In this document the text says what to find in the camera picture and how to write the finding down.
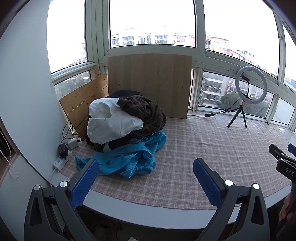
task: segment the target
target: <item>blue towel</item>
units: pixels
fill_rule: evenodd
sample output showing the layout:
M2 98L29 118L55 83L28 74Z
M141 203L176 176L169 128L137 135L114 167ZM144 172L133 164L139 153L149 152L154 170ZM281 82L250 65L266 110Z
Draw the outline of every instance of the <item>blue towel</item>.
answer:
M130 144L117 147L110 152L95 152L92 156L99 162L99 175L118 173L130 178L135 174L149 174L155 166L154 154L166 141L164 131L157 131L150 136L132 139ZM76 168L81 171L91 158L75 157Z

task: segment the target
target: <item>sky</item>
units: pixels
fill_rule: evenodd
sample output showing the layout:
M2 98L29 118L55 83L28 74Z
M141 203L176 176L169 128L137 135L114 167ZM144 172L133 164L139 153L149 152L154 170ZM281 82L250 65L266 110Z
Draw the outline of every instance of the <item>sky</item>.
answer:
M261 0L204 0L206 35L229 40L228 48L244 50L279 66L279 39L272 10Z
M195 34L193 0L110 0L110 9L111 35L128 28L148 33L163 26L176 33ZM228 39L228 48L248 51L278 69L276 23L261 0L204 0L204 9L206 35ZM84 0L51 1L47 21L51 72L76 61L84 41ZM286 41L286 75L296 79L296 47L289 35Z
M81 57L84 43L84 0L51 0L47 17L47 52L51 72Z

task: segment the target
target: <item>person's hand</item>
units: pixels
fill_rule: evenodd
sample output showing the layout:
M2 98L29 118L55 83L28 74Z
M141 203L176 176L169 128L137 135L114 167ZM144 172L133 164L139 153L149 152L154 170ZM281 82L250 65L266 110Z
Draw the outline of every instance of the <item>person's hand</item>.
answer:
M290 194L288 196L286 196L285 201L284 201L284 205L281 208L281 211L279 212L279 221L281 221L282 219L284 219L287 215L287 208L290 204ZM287 216L287 221L290 221L291 218L293 216L293 213L289 213L289 215Z

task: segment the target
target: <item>tree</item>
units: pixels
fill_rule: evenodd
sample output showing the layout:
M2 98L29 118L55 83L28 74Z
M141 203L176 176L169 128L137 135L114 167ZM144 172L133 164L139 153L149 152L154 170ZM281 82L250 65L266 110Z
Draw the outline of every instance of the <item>tree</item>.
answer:
M221 102L218 105L218 108L220 109L227 109L229 108L236 100L239 98L239 95L235 92L232 92L231 94L224 95L221 97ZM241 100L238 100L231 109L238 108L241 104ZM261 102L259 104L246 104L244 107L244 112L246 114L250 115L256 115L260 117L265 117L268 110L268 105L265 104L265 102Z

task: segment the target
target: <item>tripod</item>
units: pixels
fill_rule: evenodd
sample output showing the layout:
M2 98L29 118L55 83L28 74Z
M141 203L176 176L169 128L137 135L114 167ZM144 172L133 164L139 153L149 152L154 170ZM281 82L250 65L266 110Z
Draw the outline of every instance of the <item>tripod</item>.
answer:
M244 125L247 128L247 123L246 123L246 118L244 116L244 106L246 105L246 102L242 101L240 106L238 108L235 108L233 110L229 110L229 111L234 111L237 110L237 112L235 113L234 117L232 118L232 120L229 122L227 128L229 128L231 126L231 124L234 122L234 120L236 119L236 117L239 115L240 112L242 112L242 116L244 118Z

